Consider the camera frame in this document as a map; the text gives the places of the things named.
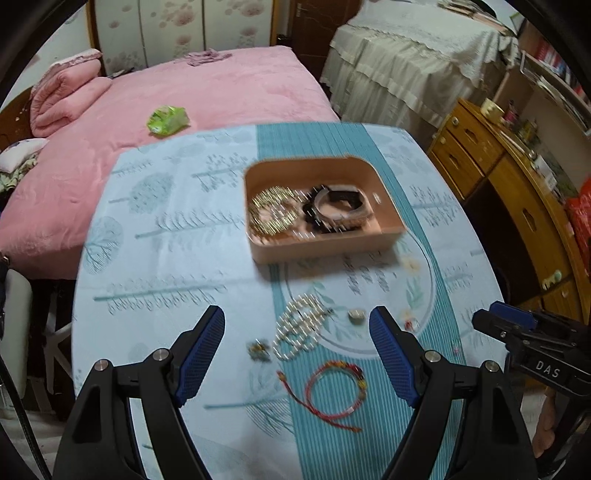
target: red string bracelet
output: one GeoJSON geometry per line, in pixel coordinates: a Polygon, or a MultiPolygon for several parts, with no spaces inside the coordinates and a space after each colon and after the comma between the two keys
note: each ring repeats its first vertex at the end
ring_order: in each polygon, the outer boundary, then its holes
{"type": "Polygon", "coordinates": [[[299,405],[308,409],[308,411],[312,415],[315,415],[320,420],[325,421],[326,423],[328,423],[329,425],[332,425],[333,427],[337,427],[337,428],[343,429],[343,430],[350,430],[355,433],[361,432],[361,428],[359,428],[359,427],[350,427],[348,425],[342,425],[340,423],[335,422],[335,420],[343,419],[343,418],[351,415],[355,410],[357,410],[361,406],[361,404],[363,403],[363,401],[367,397],[367,387],[368,386],[367,386],[367,382],[365,381],[365,377],[363,376],[363,371],[361,370],[360,367],[358,367],[355,364],[347,363],[343,360],[329,360],[324,365],[322,365],[318,370],[316,370],[316,372],[314,372],[312,374],[312,376],[310,377],[310,379],[306,383],[306,388],[304,390],[304,394],[306,396],[305,402],[301,401],[293,393],[292,389],[287,384],[287,379],[285,377],[285,373],[283,373],[282,371],[278,371],[277,375],[279,376],[279,380],[281,380],[281,382],[285,385],[285,389],[287,390],[287,393],[289,393],[290,397],[293,398],[297,403],[299,403],[299,405]],[[355,399],[353,404],[349,408],[343,410],[342,412],[335,413],[335,414],[323,413],[320,410],[318,410],[317,408],[315,408],[314,405],[312,405],[312,388],[314,387],[316,382],[319,379],[321,379],[322,376],[327,371],[330,371],[331,369],[344,370],[345,373],[347,373],[351,377],[353,377],[353,379],[355,380],[355,383],[357,384],[357,387],[359,388],[359,394],[357,395],[357,398],[355,399]]]}

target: hand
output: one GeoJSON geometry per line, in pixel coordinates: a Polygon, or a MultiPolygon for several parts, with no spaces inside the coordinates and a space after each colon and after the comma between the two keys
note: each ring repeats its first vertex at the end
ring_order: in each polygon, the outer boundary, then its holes
{"type": "Polygon", "coordinates": [[[540,457],[554,443],[553,427],[556,420],[554,398],[556,392],[551,388],[546,388],[545,395],[546,398],[542,406],[542,411],[540,412],[538,426],[535,429],[534,439],[531,442],[536,458],[540,457]]]}

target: yellow mug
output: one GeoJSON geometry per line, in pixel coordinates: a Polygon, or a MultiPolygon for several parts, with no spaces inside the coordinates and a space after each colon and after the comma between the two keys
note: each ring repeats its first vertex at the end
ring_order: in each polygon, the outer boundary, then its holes
{"type": "Polygon", "coordinates": [[[480,112],[489,122],[495,125],[499,124],[504,114],[503,109],[488,98],[484,100],[484,103],[480,107],[480,112]]]}

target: green plastic bag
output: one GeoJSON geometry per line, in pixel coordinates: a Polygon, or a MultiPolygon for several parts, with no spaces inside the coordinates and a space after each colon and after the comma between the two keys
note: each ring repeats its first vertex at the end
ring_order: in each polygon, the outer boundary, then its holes
{"type": "Polygon", "coordinates": [[[152,113],[146,125],[153,134],[167,137],[188,124],[189,117],[184,108],[164,105],[152,113]]]}

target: storage box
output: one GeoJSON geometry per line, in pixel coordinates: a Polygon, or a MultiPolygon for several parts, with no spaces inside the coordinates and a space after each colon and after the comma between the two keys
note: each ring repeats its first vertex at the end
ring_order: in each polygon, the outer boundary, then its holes
{"type": "MultiPolygon", "coordinates": [[[[357,157],[299,158],[264,160],[251,165],[244,174],[246,233],[252,258],[260,264],[298,258],[326,257],[350,252],[390,249],[406,227],[378,172],[357,157]],[[362,190],[373,215],[361,230],[344,233],[315,233],[310,239],[298,239],[289,233],[260,238],[250,231],[248,205],[261,191],[282,186],[309,190],[320,185],[355,185],[362,190]]],[[[301,222],[301,231],[306,226],[301,222]]]]}

